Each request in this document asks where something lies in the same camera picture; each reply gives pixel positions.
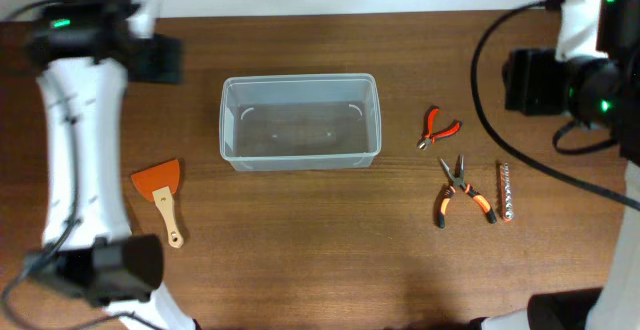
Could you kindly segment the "small red cutting pliers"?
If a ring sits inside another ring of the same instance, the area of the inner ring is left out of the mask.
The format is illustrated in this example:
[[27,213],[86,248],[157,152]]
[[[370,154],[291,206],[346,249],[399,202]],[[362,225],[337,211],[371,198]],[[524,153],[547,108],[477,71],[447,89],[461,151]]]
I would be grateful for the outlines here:
[[453,120],[448,127],[436,131],[434,124],[439,112],[440,108],[438,106],[431,106],[425,113],[422,137],[417,143],[418,149],[426,150],[429,146],[454,136],[461,130],[463,123],[459,120]]

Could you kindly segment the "clear plastic container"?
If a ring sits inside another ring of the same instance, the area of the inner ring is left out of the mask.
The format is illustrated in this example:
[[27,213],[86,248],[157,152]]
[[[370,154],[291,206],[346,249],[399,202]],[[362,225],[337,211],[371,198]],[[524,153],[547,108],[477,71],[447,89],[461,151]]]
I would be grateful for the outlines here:
[[367,168],[382,149],[367,73],[231,77],[222,88],[221,157],[238,172]]

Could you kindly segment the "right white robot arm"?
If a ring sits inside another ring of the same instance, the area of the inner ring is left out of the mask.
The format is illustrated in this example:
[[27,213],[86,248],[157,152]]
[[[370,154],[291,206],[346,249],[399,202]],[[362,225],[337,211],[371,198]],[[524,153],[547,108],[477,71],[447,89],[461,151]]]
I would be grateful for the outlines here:
[[[490,36],[512,17],[533,8],[558,11],[553,49],[511,52],[503,67],[505,106],[525,115],[569,115],[555,141],[574,128],[604,128],[608,140],[562,149],[583,155],[618,147],[627,161],[626,192],[619,194],[554,170],[520,152],[490,125],[478,90],[478,64]],[[639,0],[537,0],[499,17],[482,35],[470,68],[479,120],[508,154],[566,184],[617,202],[623,221],[604,287],[534,295],[527,306],[482,319],[479,329],[636,329],[639,326]]]

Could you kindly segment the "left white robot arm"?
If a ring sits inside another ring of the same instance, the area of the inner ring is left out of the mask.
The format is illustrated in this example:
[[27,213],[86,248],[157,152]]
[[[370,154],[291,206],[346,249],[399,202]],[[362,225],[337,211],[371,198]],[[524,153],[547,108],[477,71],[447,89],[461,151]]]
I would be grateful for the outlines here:
[[128,85],[175,84],[178,39],[154,30],[160,0],[40,0],[25,50],[44,102],[48,206],[35,282],[130,329],[194,329],[164,284],[161,240],[132,232],[120,181]]

